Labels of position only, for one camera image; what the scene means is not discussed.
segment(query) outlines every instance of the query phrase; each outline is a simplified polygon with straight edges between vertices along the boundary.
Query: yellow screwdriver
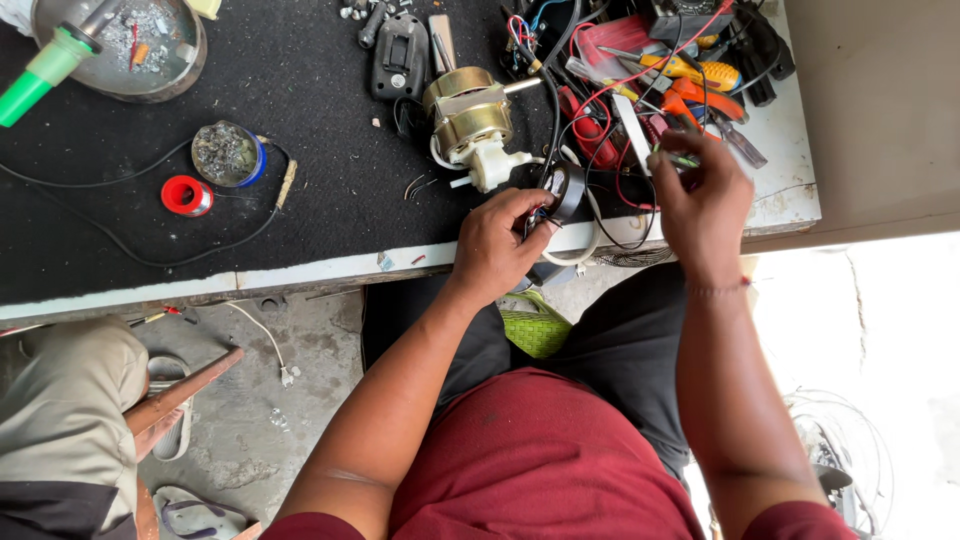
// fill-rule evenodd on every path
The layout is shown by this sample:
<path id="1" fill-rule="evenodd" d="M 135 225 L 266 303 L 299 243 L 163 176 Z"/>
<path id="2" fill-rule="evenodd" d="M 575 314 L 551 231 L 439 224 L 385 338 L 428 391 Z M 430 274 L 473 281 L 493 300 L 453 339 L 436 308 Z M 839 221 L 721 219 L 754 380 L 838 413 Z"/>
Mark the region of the yellow screwdriver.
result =
<path id="1" fill-rule="evenodd" d="M 620 51 L 611 47 L 600 46 L 597 48 L 601 51 L 618 56 L 624 60 L 635 61 L 640 65 L 657 65 L 657 62 L 663 60 L 663 57 L 655 57 L 653 55 L 635 55 L 633 53 Z M 713 88 L 714 90 L 727 92 L 736 88 L 737 85 L 743 81 L 743 79 L 740 77 L 740 72 L 737 71 L 735 67 L 727 63 L 723 63 L 721 61 L 704 61 L 701 62 L 701 65 L 704 67 L 704 73 L 707 75 L 707 86 Z M 696 85 L 702 85 L 704 83 L 704 79 L 700 76 L 699 71 L 694 69 L 692 65 L 677 58 L 676 56 L 670 59 L 670 63 L 668 65 L 660 66 L 657 69 L 662 71 L 663 75 L 666 75 L 667 77 L 687 77 Z"/>

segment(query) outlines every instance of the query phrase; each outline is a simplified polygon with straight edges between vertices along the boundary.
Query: concrete floor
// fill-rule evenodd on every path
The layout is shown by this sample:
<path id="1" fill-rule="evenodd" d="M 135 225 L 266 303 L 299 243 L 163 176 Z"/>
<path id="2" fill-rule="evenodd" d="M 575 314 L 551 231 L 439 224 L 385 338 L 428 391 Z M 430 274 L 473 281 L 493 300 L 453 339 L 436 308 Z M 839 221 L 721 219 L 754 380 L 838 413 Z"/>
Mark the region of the concrete floor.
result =
<path id="1" fill-rule="evenodd" d="M 755 319 L 782 392 L 816 387 L 844 395 L 890 447 L 897 487 L 892 511 L 892 489 L 877 505 L 881 520 L 889 516 L 884 537 L 955 537 L 937 516 L 960 507 L 960 357 L 953 338 L 960 234 L 768 254 L 754 263 Z M 584 277 L 542 292 L 576 322 L 600 294 L 635 272 L 590 267 Z M 198 326 L 165 317 L 135 329 L 152 354 L 180 356 L 193 368 L 229 343 L 247 351 L 197 396 L 187 454 L 141 463 L 151 489 L 182 484 L 269 525 L 361 377 L 359 294 L 306 301 L 311 296 L 288 297 L 282 313 L 242 304 L 274 333 L 287 365 L 300 368 L 288 390 L 279 383 L 266 334 L 228 307 L 202 309 Z M 22 362 L 9 339 L 0 340 L 0 356 L 6 358 L 0 357 L 2 391 Z M 285 428 L 270 421 L 275 407 L 286 417 Z M 695 465 L 687 475 L 703 516 L 708 499 Z"/>

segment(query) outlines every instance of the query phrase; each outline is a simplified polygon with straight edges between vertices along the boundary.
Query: solder wire spool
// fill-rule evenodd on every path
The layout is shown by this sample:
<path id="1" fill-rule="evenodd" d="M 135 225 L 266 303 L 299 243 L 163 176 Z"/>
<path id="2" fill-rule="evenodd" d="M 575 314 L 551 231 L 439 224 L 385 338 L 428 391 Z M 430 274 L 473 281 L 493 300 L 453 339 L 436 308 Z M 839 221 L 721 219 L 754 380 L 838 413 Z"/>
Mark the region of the solder wire spool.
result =
<path id="1" fill-rule="evenodd" d="M 213 207 L 210 186 L 186 175 L 171 178 L 160 190 L 163 205 L 184 217 L 204 215 Z"/>

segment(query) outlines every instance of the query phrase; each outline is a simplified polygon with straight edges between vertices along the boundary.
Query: green plastic stool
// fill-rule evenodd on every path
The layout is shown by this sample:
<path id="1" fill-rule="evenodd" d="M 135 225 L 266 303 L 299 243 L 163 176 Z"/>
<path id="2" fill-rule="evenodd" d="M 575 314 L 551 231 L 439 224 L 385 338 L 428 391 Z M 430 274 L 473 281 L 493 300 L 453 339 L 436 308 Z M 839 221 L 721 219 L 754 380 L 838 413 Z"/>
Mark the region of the green plastic stool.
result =
<path id="1" fill-rule="evenodd" d="M 539 311 L 531 313 L 501 309 L 500 314 L 503 316 L 508 339 L 534 358 L 547 358 L 560 350 L 573 325 L 547 304 L 539 292 L 527 290 L 508 293 L 504 297 L 528 300 Z"/>

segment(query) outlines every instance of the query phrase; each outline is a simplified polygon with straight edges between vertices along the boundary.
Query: black felt mat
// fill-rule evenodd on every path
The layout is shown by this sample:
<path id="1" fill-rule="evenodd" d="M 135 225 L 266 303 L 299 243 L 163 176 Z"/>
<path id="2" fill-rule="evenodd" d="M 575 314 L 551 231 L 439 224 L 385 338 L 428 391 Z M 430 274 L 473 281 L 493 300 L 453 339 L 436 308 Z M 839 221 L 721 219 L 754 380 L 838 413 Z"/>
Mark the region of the black felt mat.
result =
<path id="1" fill-rule="evenodd" d="M 424 19 L 435 12 L 451 15 L 460 65 L 480 65 L 509 81 L 496 63 L 506 38 L 500 2 L 417 4 L 423 7 L 415 14 Z M 229 0 L 219 20 L 204 21 L 206 67 L 181 97 L 131 105 L 67 80 L 13 128 L 0 128 L 0 161 L 61 183 L 96 182 L 138 170 L 201 126 L 222 119 L 275 138 L 300 162 L 283 213 L 266 232 L 235 250 L 169 270 L 127 258 L 101 232 L 0 173 L 0 304 L 455 240 L 464 216 L 487 197 L 472 187 L 451 190 L 437 182 L 416 202 L 403 201 L 404 188 L 420 174 L 447 180 L 460 175 L 444 174 L 396 136 L 391 107 L 374 102 L 366 91 L 372 53 L 356 41 L 362 22 L 341 19 L 339 5 Z M 0 50 L 0 86 L 6 87 L 36 47 L 31 38 L 0 23 Z M 514 103 L 516 137 L 508 150 L 539 155 L 552 121 L 545 91 L 527 91 Z M 372 125 L 373 118 L 380 119 L 381 128 Z M 125 184 L 51 191 L 114 229 L 142 257 L 178 260 L 260 226 L 282 175 L 282 156 L 273 152 L 270 157 L 267 174 L 254 186 L 218 189 L 253 200 L 221 197 L 210 213 L 195 219 L 172 214 L 159 200 L 160 187 L 171 176 L 199 178 L 187 150 Z M 521 178 L 522 172 L 515 171 L 512 185 L 536 183 Z M 603 198 L 611 200 L 606 193 Z"/>

